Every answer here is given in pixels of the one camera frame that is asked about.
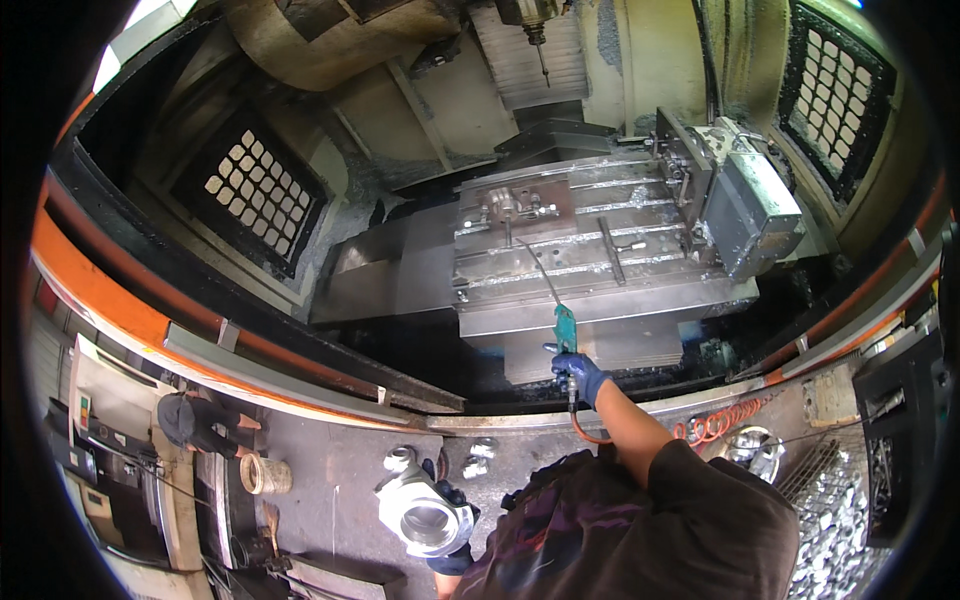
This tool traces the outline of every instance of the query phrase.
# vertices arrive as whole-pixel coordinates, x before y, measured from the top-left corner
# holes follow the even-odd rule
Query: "bolt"
[[[467,456],[464,461],[464,479],[473,479],[486,475],[490,469],[490,459],[482,456]]]
[[[496,456],[498,446],[499,444],[494,438],[477,438],[476,442],[470,447],[470,454],[472,456],[493,458]]]

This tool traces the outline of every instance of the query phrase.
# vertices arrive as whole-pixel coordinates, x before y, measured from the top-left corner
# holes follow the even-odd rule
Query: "nut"
[[[470,447],[470,454],[483,458],[493,458],[496,456],[498,446],[499,444],[494,438],[477,438],[476,442]]]
[[[490,459],[483,456],[467,456],[464,461],[464,479],[486,475],[488,470],[490,470]]]
[[[383,467],[392,473],[402,473],[416,461],[417,451],[409,445],[401,445],[387,452],[383,457]]]

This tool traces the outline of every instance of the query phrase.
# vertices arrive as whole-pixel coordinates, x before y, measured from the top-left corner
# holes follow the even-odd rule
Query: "metal fitting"
[[[488,470],[490,470],[490,459],[483,456],[467,456],[464,461],[464,479],[486,475]]]
[[[417,451],[409,445],[402,445],[387,452],[383,457],[383,467],[391,473],[402,473],[416,461]]]
[[[496,456],[498,446],[499,444],[494,438],[477,438],[476,442],[470,447],[470,454],[483,458],[493,458]]]
[[[410,556],[432,559],[462,548],[475,524],[469,504],[454,506],[416,463],[373,489],[380,522],[400,538]]]

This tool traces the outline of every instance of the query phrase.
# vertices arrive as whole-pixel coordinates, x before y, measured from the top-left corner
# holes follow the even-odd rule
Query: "orange coiled air hose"
[[[694,420],[689,432],[685,424],[678,422],[673,426],[673,437],[677,440],[687,439],[690,447],[707,444],[730,431],[734,425],[755,415],[756,411],[769,401],[770,397],[764,397],[737,402],[705,419]]]

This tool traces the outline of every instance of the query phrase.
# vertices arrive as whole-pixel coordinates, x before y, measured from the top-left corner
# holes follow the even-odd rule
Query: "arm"
[[[609,379],[601,384],[593,408],[610,433],[624,467],[646,488],[650,464],[673,435]]]
[[[543,347],[557,351],[555,344]],[[576,377],[580,399],[600,414],[623,465],[646,488],[650,464],[660,449],[673,440],[673,435],[624,396],[610,376],[585,354],[558,354],[553,358],[552,369],[561,387],[565,386],[567,373]]]
[[[437,584],[437,600],[449,600],[463,578],[463,575],[442,575],[434,572],[433,581]]]

